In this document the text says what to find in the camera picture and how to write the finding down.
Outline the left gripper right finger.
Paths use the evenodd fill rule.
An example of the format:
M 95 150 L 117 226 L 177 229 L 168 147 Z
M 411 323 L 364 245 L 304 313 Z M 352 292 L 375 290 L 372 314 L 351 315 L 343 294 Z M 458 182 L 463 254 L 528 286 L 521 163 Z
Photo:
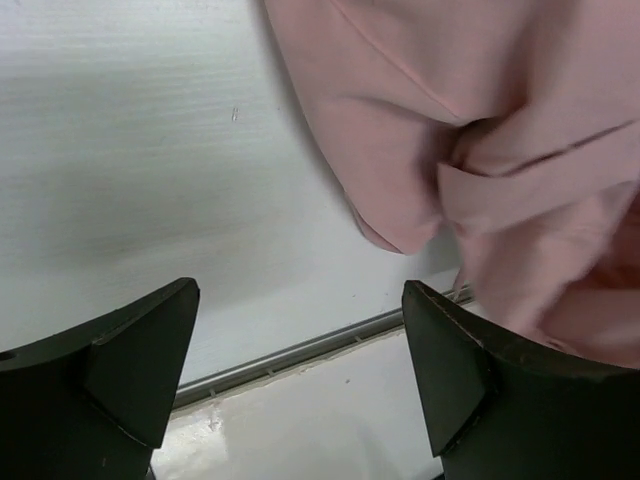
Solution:
M 639 374 L 526 339 L 419 281 L 402 311 L 448 479 L 635 479 Z

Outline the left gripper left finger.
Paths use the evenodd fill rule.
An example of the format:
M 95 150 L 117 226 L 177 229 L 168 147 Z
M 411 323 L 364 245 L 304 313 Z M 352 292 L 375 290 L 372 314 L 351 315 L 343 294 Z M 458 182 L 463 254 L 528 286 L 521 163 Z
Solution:
M 4 479 L 150 479 L 199 306 L 179 278 L 1 354 Z

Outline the pink trousers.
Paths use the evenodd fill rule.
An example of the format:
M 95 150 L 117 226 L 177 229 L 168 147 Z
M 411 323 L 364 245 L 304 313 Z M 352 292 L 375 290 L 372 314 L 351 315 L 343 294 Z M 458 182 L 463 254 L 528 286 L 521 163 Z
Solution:
M 639 364 L 635 1 L 269 1 L 311 133 L 364 235 L 449 227 L 488 318 Z

